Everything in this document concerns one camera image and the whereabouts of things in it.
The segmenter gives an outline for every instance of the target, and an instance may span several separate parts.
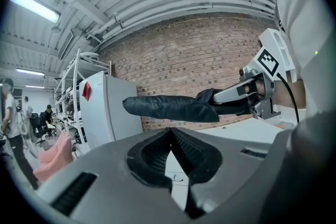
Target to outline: person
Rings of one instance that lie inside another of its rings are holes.
[[[46,125],[48,127],[48,124],[51,124],[51,115],[52,115],[52,110],[51,110],[51,105],[47,105],[47,109],[44,112],[44,120],[46,121]],[[47,128],[48,135],[51,136],[51,129]]]
[[[29,101],[28,96],[25,96],[25,99],[24,99],[25,109],[24,109],[24,111],[25,111],[25,117],[26,117],[27,120],[29,120],[29,119],[31,118],[31,114],[32,114],[32,112],[33,112],[33,108],[32,108],[32,106],[28,103],[28,101]]]
[[[24,117],[25,117],[25,122],[26,122],[26,126],[27,126],[27,131],[28,131],[28,136],[29,138],[33,141],[34,140],[34,136],[33,136],[33,133],[34,133],[34,130],[32,128],[32,123],[30,122],[31,121],[31,114],[33,112],[33,108],[32,106],[28,103],[29,101],[29,98],[28,96],[25,96],[24,98]]]
[[[9,143],[12,147],[14,157],[18,166],[24,173],[33,189],[37,189],[37,178],[33,174],[33,169],[25,158],[23,151],[23,139],[20,135],[19,127],[17,124],[17,112],[14,98],[12,96],[13,82],[6,80],[2,85],[2,93],[5,96],[5,117],[1,131],[8,137]]]
[[[332,91],[320,89],[335,85],[333,66],[335,21],[325,0],[275,0],[276,24],[293,59],[298,80],[289,83],[298,108],[306,108],[306,117],[321,110],[331,110],[335,100]],[[265,94],[257,81],[258,93]],[[273,104],[293,108],[291,97],[281,81],[275,82]]]

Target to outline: white shelving rack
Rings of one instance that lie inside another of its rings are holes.
[[[78,49],[77,54],[71,60],[67,68],[62,72],[62,79],[58,83],[55,89],[55,107],[56,107],[56,117],[60,121],[62,121],[65,125],[66,131],[69,133],[69,128],[76,128],[78,130],[78,134],[80,140],[82,142],[82,149],[84,152],[89,151],[88,143],[85,142],[84,136],[81,130],[82,123],[79,122],[78,108],[77,102],[77,78],[78,76],[83,80],[94,75],[98,72],[105,71],[107,74],[111,73],[111,62],[109,64],[97,61],[95,59],[91,59],[86,56],[81,55],[81,49]],[[65,101],[63,99],[63,94],[65,90],[72,85],[72,90],[69,91],[69,94],[72,96],[69,101]],[[61,98],[56,100],[58,89],[61,87]],[[71,104],[73,102],[74,107],[74,117],[73,122],[69,121],[66,114],[66,105]]]

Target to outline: black cable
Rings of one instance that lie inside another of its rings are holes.
[[[295,102],[295,99],[294,99],[294,95],[293,95],[293,93],[292,93],[292,90],[290,89],[288,83],[283,79],[283,77],[282,77],[279,73],[277,74],[277,77],[278,77],[279,79],[281,79],[281,81],[282,81],[283,84],[286,86],[286,88],[287,88],[287,90],[288,90],[288,92],[289,92],[290,98],[291,98],[291,100],[292,100],[292,102],[293,102],[293,105],[294,105],[295,115],[296,115],[296,120],[297,120],[297,122],[299,123],[300,120],[299,120],[298,107],[296,106],[296,102]]]

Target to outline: red cloth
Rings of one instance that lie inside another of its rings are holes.
[[[89,101],[90,92],[91,92],[90,84],[89,82],[86,82],[84,85],[83,93],[82,93],[82,96],[86,99],[86,101]]]

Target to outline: brick wall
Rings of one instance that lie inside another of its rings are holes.
[[[240,14],[201,14],[166,20],[110,45],[101,53],[112,60],[117,78],[133,81],[138,95],[195,97],[208,88],[227,88],[239,80],[239,69],[258,52],[258,36],[276,28],[267,20]],[[205,129],[250,116],[226,115],[219,123],[192,123],[143,117],[144,130],[182,126]]]

